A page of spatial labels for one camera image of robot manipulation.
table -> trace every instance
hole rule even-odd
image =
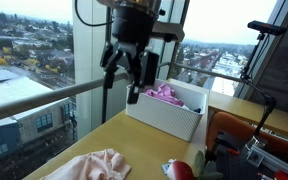
[[[131,166],[126,179],[167,179],[161,165],[169,159],[184,161],[195,169],[196,153],[204,152],[206,125],[207,114],[204,114],[192,141],[186,142],[127,116],[124,110],[25,179],[39,179],[75,156],[108,148],[124,155]]]

metal railing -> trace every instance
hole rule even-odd
[[[224,79],[229,79],[229,80],[233,80],[236,82],[242,82],[242,80],[240,78],[236,78],[236,77],[232,77],[232,76],[227,76],[227,75],[223,75],[223,74],[219,74],[219,73],[215,73],[212,71],[207,71],[207,70],[203,70],[203,69],[199,69],[196,67],[192,67],[192,66],[187,66],[187,65],[183,65],[183,64],[179,64],[179,63],[174,63],[175,66],[181,67],[181,68],[185,68],[185,69],[189,69],[192,71],[197,71],[200,73],[204,73],[204,74],[208,74],[208,75],[212,75],[212,76],[216,76],[216,77],[221,77]]]
[[[114,81],[128,79],[127,73],[116,74]],[[104,78],[94,80],[87,83],[77,84],[61,89],[53,90],[46,93],[41,93],[35,96],[30,96],[15,101],[7,102],[0,105],[0,119],[61,100],[66,97],[71,97],[76,94],[86,92],[103,86]]]

white plastic bin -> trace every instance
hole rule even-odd
[[[137,104],[126,104],[126,114],[171,135],[190,141],[205,113],[207,95],[169,82],[156,80],[153,89],[165,83],[175,90],[175,96],[190,109],[161,101],[146,94],[139,95]],[[193,110],[200,108],[200,113]]]

red chair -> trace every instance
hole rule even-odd
[[[228,132],[231,135],[245,141],[248,141],[255,132],[255,128],[253,126],[245,123],[241,119],[226,112],[217,112],[212,116],[208,126],[206,137],[206,145],[208,149],[213,147],[214,140],[220,130]],[[279,138],[266,132],[260,132],[260,136],[268,141],[266,148],[267,152],[288,157],[288,140]]]

sky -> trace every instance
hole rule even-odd
[[[72,0],[0,0],[5,14],[26,15],[72,24]]]
[[[186,39],[203,42],[257,44],[258,31],[247,28],[267,22],[277,0],[191,0],[186,15]]]
[[[191,0],[184,24],[186,39],[256,44],[253,20],[267,22],[277,0]],[[72,0],[0,0],[0,11],[72,24]]]

